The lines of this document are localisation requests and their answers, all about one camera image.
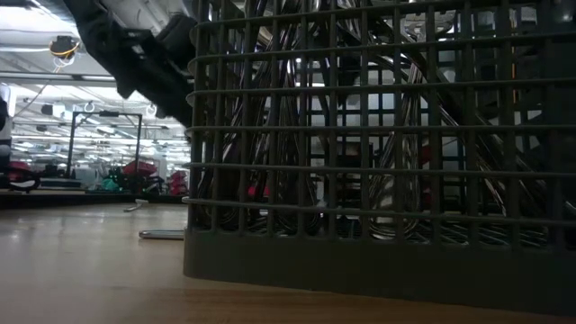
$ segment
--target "wire grid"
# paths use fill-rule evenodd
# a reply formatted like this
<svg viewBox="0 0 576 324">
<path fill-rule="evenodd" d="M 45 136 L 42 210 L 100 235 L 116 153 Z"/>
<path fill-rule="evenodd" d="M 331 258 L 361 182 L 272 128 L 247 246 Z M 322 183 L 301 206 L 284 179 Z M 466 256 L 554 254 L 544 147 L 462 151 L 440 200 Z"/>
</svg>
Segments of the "wire grid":
<svg viewBox="0 0 576 324">
<path fill-rule="evenodd" d="M 269 1 L 199 1 L 190 230 L 572 248 L 553 93 L 576 79 L 540 67 L 575 34 L 550 31 L 550 1 Z"/>
</svg>

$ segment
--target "wooden floor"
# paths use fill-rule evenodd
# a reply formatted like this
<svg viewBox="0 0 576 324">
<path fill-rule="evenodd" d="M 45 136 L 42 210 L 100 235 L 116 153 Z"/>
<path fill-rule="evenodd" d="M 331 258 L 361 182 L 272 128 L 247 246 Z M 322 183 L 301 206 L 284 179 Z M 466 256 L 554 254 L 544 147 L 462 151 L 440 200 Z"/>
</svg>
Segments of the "wooden floor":
<svg viewBox="0 0 576 324">
<path fill-rule="evenodd" d="M 185 207 L 0 211 L 0 323 L 560 323 L 541 315 L 182 276 Z"/>
</svg>

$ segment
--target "fluorescent light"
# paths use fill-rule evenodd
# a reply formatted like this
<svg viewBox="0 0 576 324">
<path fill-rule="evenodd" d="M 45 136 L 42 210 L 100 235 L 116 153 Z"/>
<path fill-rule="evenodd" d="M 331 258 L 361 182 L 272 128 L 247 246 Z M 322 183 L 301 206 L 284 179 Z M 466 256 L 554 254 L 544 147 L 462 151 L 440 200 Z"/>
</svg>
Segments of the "fluorescent light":
<svg viewBox="0 0 576 324">
<path fill-rule="evenodd" d="M 94 125 L 100 125 L 100 122 L 95 120 L 94 118 L 86 118 L 86 121 Z"/>
<path fill-rule="evenodd" d="M 189 153 L 186 152 L 167 152 L 167 153 L 162 153 L 162 155 L 165 155 L 167 157 L 173 157 L 173 158 L 187 158 L 190 157 Z"/>
<path fill-rule="evenodd" d="M 62 137 L 62 136 L 13 135 L 12 138 L 16 139 L 16 140 L 55 140 L 55 141 L 59 140 L 59 141 L 69 142 L 69 138 Z M 98 137 L 98 138 L 97 137 L 77 137 L 77 138 L 74 138 L 74 142 L 93 142 L 93 141 L 107 141 L 110 143 L 120 143 L 120 144 L 126 144 L 126 145 L 135 145 L 136 144 L 135 139 L 114 139 L 114 138 L 106 139 L 103 137 Z M 189 147 L 189 145 L 190 145 L 184 139 L 158 139 L 158 141 L 161 141 L 162 143 L 167 144 L 167 145 L 171 145 L 171 146 L 172 145 L 182 145 L 182 146 Z M 152 139 L 141 139 L 140 145 L 153 146 L 154 143 L 152 143 Z"/>
<path fill-rule="evenodd" d="M 296 81 L 296 86 L 300 86 L 300 82 Z M 322 83 L 312 83 L 312 87 L 322 87 L 324 84 Z"/>
<path fill-rule="evenodd" d="M 54 158 L 51 154 L 43 154 L 43 153 L 32 153 L 35 157 L 38 158 Z"/>
<path fill-rule="evenodd" d="M 24 143 L 16 143 L 16 145 L 19 145 L 23 148 L 28 148 L 31 149 L 34 147 L 34 144 L 30 143 L 30 142 L 24 142 Z"/>
<path fill-rule="evenodd" d="M 136 138 L 137 138 L 136 136 L 134 136 L 134 135 L 132 135 L 132 134 L 129 134 L 129 133 L 127 133 L 126 131 L 123 131 L 123 130 L 117 130 L 116 132 L 118 132 L 119 134 L 128 136 L 128 137 L 130 137 L 130 138 L 133 138 L 133 139 L 136 139 Z"/>
<path fill-rule="evenodd" d="M 18 97 L 18 88 L 10 86 L 10 97 L 8 98 L 8 115 L 13 116 L 16 113 L 16 98 Z"/>
<path fill-rule="evenodd" d="M 96 127 L 96 129 L 98 131 L 102 131 L 102 132 L 105 132 L 106 134 L 110 134 L 110 135 L 113 135 L 116 132 L 116 130 L 114 130 L 113 128 L 106 127 L 106 126 Z"/>
</svg>

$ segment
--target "red object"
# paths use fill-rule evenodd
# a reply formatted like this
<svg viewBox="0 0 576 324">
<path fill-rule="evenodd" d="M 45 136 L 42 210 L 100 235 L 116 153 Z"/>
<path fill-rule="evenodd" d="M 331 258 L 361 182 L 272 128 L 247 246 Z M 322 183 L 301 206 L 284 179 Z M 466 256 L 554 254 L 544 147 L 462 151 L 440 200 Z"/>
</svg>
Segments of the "red object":
<svg viewBox="0 0 576 324">
<path fill-rule="evenodd" d="M 254 185 L 248 188 L 248 195 L 249 196 L 255 196 L 256 195 L 256 187 Z M 264 187 L 264 197 L 267 197 L 269 195 L 270 195 L 270 190 L 268 189 L 268 186 L 265 186 Z"/>
<path fill-rule="evenodd" d="M 188 186 L 186 185 L 186 173 L 184 171 L 174 172 L 169 180 L 170 193 L 173 195 L 188 194 Z"/>
<path fill-rule="evenodd" d="M 431 155 L 432 155 L 432 151 L 430 150 L 429 145 L 422 147 L 422 157 L 420 158 L 420 162 L 422 164 L 426 164 L 426 163 L 430 162 Z"/>
<path fill-rule="evenodd" d="M 138 176 L 151 176 L 156 173 L 157 168 L 154 165 L 146 162 L 138 162 Z M 136 173 L 136 161 L 132 161 L 127 164 L 122 172 L 125 175 L 134 175 Z"/>
<path fill-rule="evenodd" d="M 30 171 L 30 166 L 26 162 L 20 161 L 12 161 L 8 164 L 9 167 Z M 18 181 L 18 178 L 21 176 L 19 172 L 10 172 L 8 173 L 8 179 L 10 181 Z"/>
</svg>

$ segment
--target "metal tube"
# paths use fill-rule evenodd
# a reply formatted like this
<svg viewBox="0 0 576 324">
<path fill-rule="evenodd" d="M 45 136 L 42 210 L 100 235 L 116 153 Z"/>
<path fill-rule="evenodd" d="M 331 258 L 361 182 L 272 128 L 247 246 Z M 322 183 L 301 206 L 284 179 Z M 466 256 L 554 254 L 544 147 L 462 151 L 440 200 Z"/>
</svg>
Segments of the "metal tube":
<svg viewBox="0 0 576 324">
<path fill-rule="evenodd" d="M 132 184 L 132 192 L 134 194 L 138 193 L 138 171 L 140 169 L 140 137 L 142 133 L 142 115 L 138 116 L 138 133 L 136 134 L 136 154 L 134 158 L 134 162 L 136 163 L 135 166 L 135 173 L 136 176 L 134 177 L 134 183 Z"/>
<path fill-rule="evenodd" d="M 72 174 L 72 154 L 74 154 L 74 135 L 76 132 L 76 117 L 78 116 L 78 112 L 72 112 L 72 125 L 70 126 L 70 142 L 68 144 L 68 160 L 66 163 L 66 178 L 70 178 Z"/>
</svg>

